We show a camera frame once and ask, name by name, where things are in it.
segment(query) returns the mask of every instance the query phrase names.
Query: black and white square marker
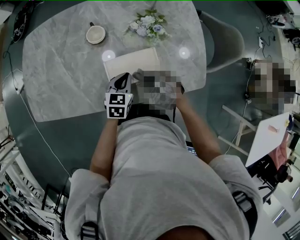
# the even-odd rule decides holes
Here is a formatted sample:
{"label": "black and white square marker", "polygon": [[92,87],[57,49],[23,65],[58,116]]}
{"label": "black and white square marker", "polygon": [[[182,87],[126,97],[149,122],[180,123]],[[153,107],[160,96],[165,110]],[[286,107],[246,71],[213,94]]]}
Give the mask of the black and white square marker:
{"label": "black and white square marker", "polygon": [[110,118],[123,118],[125,113],[125,107],[109,107]]}
{"label": "black and white square marker", "polygon": [[111,94],[109,104],[125,105],[125,94]]}
{"label": "black and white square marker", "polygon": [[130,99],[130,101],[129,101],[128,105],[127,105],[127,113],[126,113],[126,115],[128,115],[128,113],[129,113],[129,110],[131,108],[131,104],[132,104],[132,98]]}

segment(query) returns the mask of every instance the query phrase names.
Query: gray cloth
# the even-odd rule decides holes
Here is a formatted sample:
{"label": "gray cloth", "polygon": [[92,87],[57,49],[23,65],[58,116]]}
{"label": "gray cloth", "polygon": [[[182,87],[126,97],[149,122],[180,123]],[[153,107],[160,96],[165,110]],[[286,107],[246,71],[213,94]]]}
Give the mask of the gray cloth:
{"label": "gray cloth", "polygon": [[207,165],[187,150],[176,124],[151,117],[129,120],[118,129],[111,185],[88,170],[73,174],[67,237],[80,239],[86,216],[98,211],[103,240],[155,240],[182,225],[198,226],[215,240],[248,240],[247,221],[231,194],[235,190],[253,198],[260,211],[258,190],[237,156],[219,156]]}

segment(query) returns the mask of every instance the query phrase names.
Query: chair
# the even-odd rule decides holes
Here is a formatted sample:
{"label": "chair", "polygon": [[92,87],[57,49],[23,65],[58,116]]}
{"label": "chair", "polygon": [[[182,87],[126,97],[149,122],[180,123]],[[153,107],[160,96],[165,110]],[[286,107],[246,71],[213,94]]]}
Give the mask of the chair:
{"label": "chair", "polygon": [[197,13],[199,19],[209,29],[215,45],[215,52],[207,66],[207,73],[218,71],[241,59],[245,49],[241,33],[235,27],[203,11]]}

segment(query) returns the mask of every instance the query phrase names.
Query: pink cloth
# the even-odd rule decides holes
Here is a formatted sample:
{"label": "pink cloth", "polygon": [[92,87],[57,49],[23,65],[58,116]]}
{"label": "pink cloth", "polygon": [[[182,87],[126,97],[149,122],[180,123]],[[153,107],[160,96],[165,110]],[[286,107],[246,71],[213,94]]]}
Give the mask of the pink cloth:
{"label": "pink cloth", "polygon": [[269,153],[269,156],[272,158],[277,170],[283,163],[287,161],[286,140],[288,136],[289,134],[286,132],[281,144]]}

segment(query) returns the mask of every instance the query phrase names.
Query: gray marble table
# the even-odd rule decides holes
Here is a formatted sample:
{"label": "gray marble table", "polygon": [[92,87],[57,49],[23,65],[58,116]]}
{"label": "gray marble table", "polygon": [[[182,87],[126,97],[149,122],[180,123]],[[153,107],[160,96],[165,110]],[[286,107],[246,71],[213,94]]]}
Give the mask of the gray marble table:
{"label": "gray marble table", "polygon": [[[108,79],[102,53],[116,57],[152,47],[138,35],[124,34],[136,13],[144,13],[150,1],[87,1],[50,18],[25,39],[23,79],[30,109],[36,121],[49,121],[104,111]],[[191,1],[158,1],[172,38],[155,45],[161,69],[176,71],[186,91],[205,86],[206,52],[201,24]],[[106,30],[104,41],[86,40],[90,22]],[[187,59],[179,50],[188,49]]]}

